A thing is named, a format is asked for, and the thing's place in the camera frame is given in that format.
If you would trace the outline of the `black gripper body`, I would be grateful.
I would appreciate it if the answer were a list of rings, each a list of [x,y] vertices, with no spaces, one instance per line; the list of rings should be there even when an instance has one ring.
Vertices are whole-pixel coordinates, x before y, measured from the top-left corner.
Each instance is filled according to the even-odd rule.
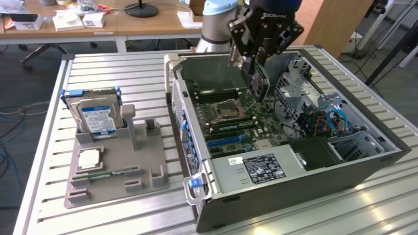
[[[245,0],[245,23],[247,27],[263,27],[263,24],[289,27],[297,22],[301,0]]]

